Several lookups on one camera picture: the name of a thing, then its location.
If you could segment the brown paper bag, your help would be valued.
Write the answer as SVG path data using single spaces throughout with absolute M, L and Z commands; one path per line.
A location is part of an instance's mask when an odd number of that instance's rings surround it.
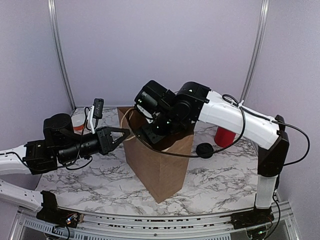
M 165 153 L 190 155 L 194 129 L 193 123 L 184 131 L 165 137 L 154 148 Z M 123 145 L 126 162 L 157 203 L 170 198 L 183 187 L 189 158 L 155 152 L 133 134 Z

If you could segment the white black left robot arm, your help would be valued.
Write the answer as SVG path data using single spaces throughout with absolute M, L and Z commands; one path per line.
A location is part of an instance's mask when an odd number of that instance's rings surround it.
M 44 120 L 43 135 L 43 140 L 1 151 L 0 173 L 41 175 L 62 168 L 74 171 L 77 160 L 91 162 L 94 154 L 105 156 L 114 151 L 130 130 L 105 126 L 92 133 L 77 134 L 71 116 L 58 113 Z M 59 227 L 76 228 L 81 220 L 80 213 L 60 208 L 56 195 L 49 191 L 30 191 L 2 181 L 0 196 L 36 212 L 37 219 Z

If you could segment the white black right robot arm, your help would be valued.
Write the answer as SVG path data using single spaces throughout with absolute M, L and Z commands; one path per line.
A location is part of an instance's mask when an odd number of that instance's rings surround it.
M 241 229 L 274 220 L 272 200 L 289 150 L 282 116 L 264 116 L 227 94 L 221 95 L 193 81 L 185 83 L 178 92 L 172 92 L 150 80 L 134 102 L 134 107 L 148 113 L 150 120 L 139 129 L 138 139 L 143 143 L 154 145 L 198 121 L 221 127 L 256 143 L 258 182 L 254 207 L 232 214 L 230 221 L 234 229 Z

